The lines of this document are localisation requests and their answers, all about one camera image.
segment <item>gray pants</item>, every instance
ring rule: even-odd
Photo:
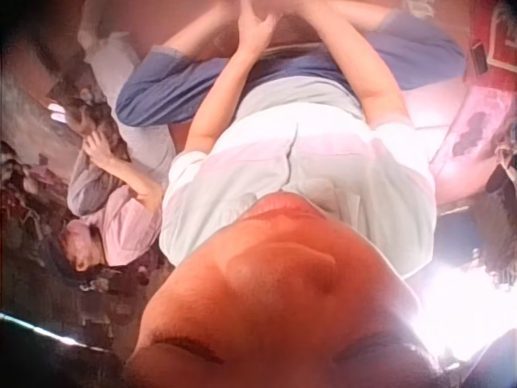
[[[111,114],[118,125],[120,136],[128,144],[132,164],[161,183],[168,183],[170,164],[175,156],[174,144],[166,125],[153,128],[133,128],[120,123],[115,114],[116,100],[122,86],[140,64],[125,34],[115,33],[86,53],[100,89],[106,95]],[[111,193],[122,182],[116,177],[87,163],[81,150],[69,184],[68,206],[76,216],[91,214],[101,209]]]

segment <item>short-sleeved shirt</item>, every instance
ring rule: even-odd
[[[348,224],[401,276],[431,260],[435,185],[418,135],[404,120],[372,130],[325,104],[280,105],[233,123],[210,154],[180,154],[169,180],[160,247],[174,265],[279,191]]]
[[[135,199],[129,186],[122,186],[110,195],[104,208],[80,219],[99,228],[107,264],[118,267],[150,249],[160,233],[162,212],[151,213]]]

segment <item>mouth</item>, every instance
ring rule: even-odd
[[[312,206],[306,199],[291,192],[275,192],[259,200],[250,210],[242,215],[242,220],[273,216],[276,213],[289,217],[316,217],[325,219],[325,215]]]

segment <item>blue pants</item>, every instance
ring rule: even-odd
[[[394,11],[366,38],[404,91],[464,73],[459,46],[432,23],[410,14]],[[197,62],[173,49],[155,47],[122,88],[116,114],[132,127],[188,122],[227,63],[227,58]],[[265,82],[292,76],[327,78],[352,91],[322,44],[296,57],[277,53],[263,58],[251,70],[242,96]]]

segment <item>pink shirt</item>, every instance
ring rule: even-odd
[[[81,217],[97,226],[110,267],[127,265],[146,253],[162,226],[162,211],[151,213],[131,194],[129,186],[117,188],[97,213]]]

